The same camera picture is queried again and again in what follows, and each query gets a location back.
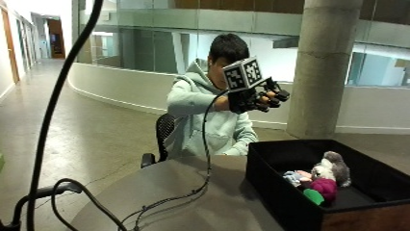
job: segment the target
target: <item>hallway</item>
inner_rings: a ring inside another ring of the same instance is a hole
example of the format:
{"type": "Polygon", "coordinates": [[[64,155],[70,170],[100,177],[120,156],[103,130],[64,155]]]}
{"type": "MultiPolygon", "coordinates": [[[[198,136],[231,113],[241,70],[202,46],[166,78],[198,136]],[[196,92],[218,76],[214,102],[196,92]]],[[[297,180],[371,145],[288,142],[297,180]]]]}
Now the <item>hallway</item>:
{"type": "MultiPolygon", "coordinates": [[[[6,158],[0,172],[0,219],[5,223],[13,220],[18,200],[28,194],[39,132],[62,66],[62,60],[42,60],[0,102],[0,153],[6,158]]],[[[90,99],[66,85],[51,122],[40,187],[68,177],[98,195],[140,168],[143,153],[158,153],[156,119],[158,115],[90,99]]],[[[256,132],[261,141],[293,139],[284,131],[256,129],[256,132]]],[[[336,139],[410,173],[410,135],[337,134],[336,139]]],[[[59,197],[58,208],[67,220],[74,219],[87,203],[84,194],[67,193],[59,197]]],[[[38,200],[36,229],[66,230],[51,205],[48,198],[38,200]]]]}

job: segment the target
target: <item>stuffed toy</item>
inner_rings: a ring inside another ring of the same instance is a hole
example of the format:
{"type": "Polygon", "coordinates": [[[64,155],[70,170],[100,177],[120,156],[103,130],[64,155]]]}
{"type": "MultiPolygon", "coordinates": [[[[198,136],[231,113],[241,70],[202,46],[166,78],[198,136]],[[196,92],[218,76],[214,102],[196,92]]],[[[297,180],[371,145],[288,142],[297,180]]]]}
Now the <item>stuffed toy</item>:
{"type": "Polygon", "coordinates": [[[332,171],[336,178],[336,183],[341,187],[348,187],[352,184],[351,170],[344,162],[341,154],[333,151],[328,151],[324,154],[324,159],[332,162],[332,171]]]}
{"type": "Polygon", "coordinates": [[[333,173],[333,162],[329,159],[323,158],[323,161],[315,165],[312,173],[304,170],[288,171],[284,178],[296,187],[301,186],[305,195],[317,204],[323,204],[323,202],[331,204],[335,201],[337,195],[337,184],[333,173]]]}

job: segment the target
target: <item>hood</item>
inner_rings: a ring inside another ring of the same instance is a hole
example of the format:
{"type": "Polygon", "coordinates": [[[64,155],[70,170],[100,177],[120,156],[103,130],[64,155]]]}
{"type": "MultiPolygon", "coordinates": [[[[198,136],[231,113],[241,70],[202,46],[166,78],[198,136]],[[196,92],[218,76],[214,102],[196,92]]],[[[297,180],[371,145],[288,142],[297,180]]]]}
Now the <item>hood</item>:
{"type": "Polygon", "coordinates": [[[187,74],[183,76],[179,76],[176,81],[186,80],[187,78],[190,78],[198,86],[202,86],[204,89],[210,90],[211,92],[214,93],[222,92],[222,90],[219,90],[215,87],[214,83],[211,82],[207,76],[207,72],[204,72],[204,70],[202,69],[202,67],[199,66],[196,62],[191,63],[188,70],[187,70],[187,74]]]}

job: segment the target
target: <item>black cable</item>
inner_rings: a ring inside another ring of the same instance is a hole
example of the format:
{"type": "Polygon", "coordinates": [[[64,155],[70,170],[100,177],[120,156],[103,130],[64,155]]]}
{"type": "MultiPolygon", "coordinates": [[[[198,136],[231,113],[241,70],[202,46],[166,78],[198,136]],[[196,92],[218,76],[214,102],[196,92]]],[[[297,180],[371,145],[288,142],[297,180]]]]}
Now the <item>black cable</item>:
{"type": "Polygon", "coordinates": [[[90,190],[87,189],[87,187],[76,180],[74,179],[68,179],[64,178],[62,180],[59,180],[52,188],[52,195],[51,195],[51,205],[52,205],[52,210],[54,213],[56,215],[56,217],[59,218],[59,220],[66,224],[66,226],[74,230],[74,231],[79,231],[75,226],[72,226],[70,224],[70,222],[63,218],[63,216],[60,215],[59,211],[56,210],[56,205],[55,205],[55,193],[56,193],[56,189],[59,187],[59,185],[64,182],[71,182],[75,185],[78,185],[83,191],[86,192],[88,198],[91,199],[92,203],[95,204],[95,206],[103,211],[103,213],[111,218],[111,220],[116,223],[116,225],[119,226],[119,230],[122,231],[127,231],[126,226],[123,225],[122,221],[118,219],[118,217],[110,212],[110,210],[103,206],[103,204],[99,202],[99,200],[95,198],[95,196],[92,195],[92,193],[90,192],[90,190]]]}
{"type": "Polygon", "coordinates": [[[59,95],[62,93],[62,89],[64,86],[70,68],[76,60],[76,56],[80,53],[80,50],[86,44],[86,41],[98,23],[100,12],[102,12],[102,7],[103,7],[103,2],[104,2],[103,0],[95,0],[94,7],[92,7],[92,13],[90,16],[86,29],[83,30],[79,36],[79,39],[72,47],[72,50],[68,54],[67,60],[64,62],[64,65],[60,71],[60,75],[55,83],[52,95],[51,95],[51,102],[50,102],[50,106],[47,109],[46,117],[43,120],[42,131],[40,131],[36,160],[35,160],[35,167],[34,167],[34,175],[32,175],[31,188],[30,188],[30,194],[28,194],[28,205],[27,205],[27,230],[28,231],[35,230],[36,191],[38,191],[39,181],[40,181],[42,164],[43,164],[46,143],[48,139],[48,132],[50,132],[50,127],[51,127],[51,122],[52,122],[52,113],[54,113],[55,105],[59,99],[59,95]]]}
{"type": "Polygon", "coordinates": [[[203,120],[203,140],[204,140],[204,147],[206,147],[206,154],[207,154],[207,163],[208,163],[208,168],[207,168],[207,178],[206,178],[206,182],[203,184],[203,186],[196,189],[196,190],[192,190],[191,193],[186,194],[186,195],[182,195],[182,196],[176,196],[176,197],[171,197],[171,198],[167,198],[167,199],[163,199],[163,200],[159,200],[156,203],[151,204],[150,206],[143,206],[143,209],[135,213],[132,213],[131,215],[127,216],[127,218],[122,221],[122,223],[126,223],[126,221],[135,215],[140,214],[139,217],[138,217],[138,220],[136,220],[136,230],[140,230],[140,227],[139,227],[139,223],[140,223],[140,219],[142,219],[142,216],[151,210],[154,209],[156,206],[170,202],[170,201],[174,201],[174,200],[178,200],[178,199],[183,199],[183,198],[187,198],[187,197],[191,197],[196,194],[199,194],[204,189],[206,187],[208,186],[208,183],[210,183],[210,180],[211,180],[211,155],[210,155],[210,149],[208,149],[208,144],[207,144],[207,133],[206,133],[206,122],[207,122],[207,116],[210,114],[210,110],[211,108],[214,107],[215,105],[215,102],[216,100],[224,95],[228,93],[228,90],[224,90],[214,99],[212,103],[210,104],[208,108],[207,108],[207,111],[206,111],[206,115],[204,115],[204,120],[203,120]]]}

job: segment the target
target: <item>table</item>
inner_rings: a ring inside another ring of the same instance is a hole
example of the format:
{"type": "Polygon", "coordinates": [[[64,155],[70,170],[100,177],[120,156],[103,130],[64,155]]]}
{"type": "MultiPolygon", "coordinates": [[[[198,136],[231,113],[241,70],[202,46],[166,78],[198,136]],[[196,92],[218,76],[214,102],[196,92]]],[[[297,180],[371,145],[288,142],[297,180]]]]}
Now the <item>table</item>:
{"type": "MultiPolygon", "coordinates": [[[[212,156],[212,178],[204,193],[148,211],[140,228],[166,230],[284,230],[268,213],[245,179],[247,157],[212,156]]],[[[186,157],[139,169],[96,196],[119,219],[160,199],[188,194],[203,184],[207,158],[186,157]]],[[[135,226],[138,216],[126,222],[135,226]]],[[[118,230],[116,224],[90,202],[72,225],[80,230],[118,230]]]]}

